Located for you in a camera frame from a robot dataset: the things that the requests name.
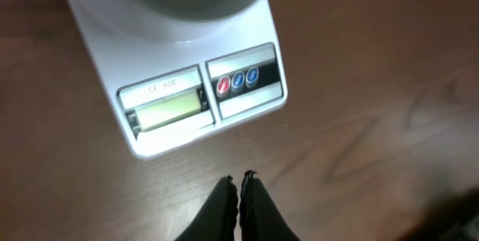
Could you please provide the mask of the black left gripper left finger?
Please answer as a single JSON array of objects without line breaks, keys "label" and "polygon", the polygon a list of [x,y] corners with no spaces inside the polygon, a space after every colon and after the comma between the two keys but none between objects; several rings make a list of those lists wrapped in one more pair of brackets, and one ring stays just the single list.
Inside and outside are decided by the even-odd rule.
[{"label": "black left gripper left finger", "polygon": [[238,202],[232,176],[220,178],[198,214],[175,241],[234,241]]}]

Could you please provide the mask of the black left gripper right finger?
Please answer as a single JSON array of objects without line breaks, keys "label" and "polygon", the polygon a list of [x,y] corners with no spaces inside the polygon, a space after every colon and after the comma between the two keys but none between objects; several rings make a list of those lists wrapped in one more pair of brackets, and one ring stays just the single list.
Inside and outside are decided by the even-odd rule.
[{"label": "black left gripper right finger", "polygon": [[247,171],[241,184],[239,225],[242,241],[299,241],[255,175],[255,171]]}]

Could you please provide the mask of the white digital kitchen scale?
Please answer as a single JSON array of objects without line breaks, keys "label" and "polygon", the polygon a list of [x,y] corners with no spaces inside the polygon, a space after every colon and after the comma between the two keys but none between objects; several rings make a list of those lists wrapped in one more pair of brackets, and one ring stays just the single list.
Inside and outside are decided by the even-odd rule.
[{"label": "white digital kitchen scale", "polygon": [[151,158],[282,107],[268,0],[192,21],[142,0],[67,0],[131,151]]}]

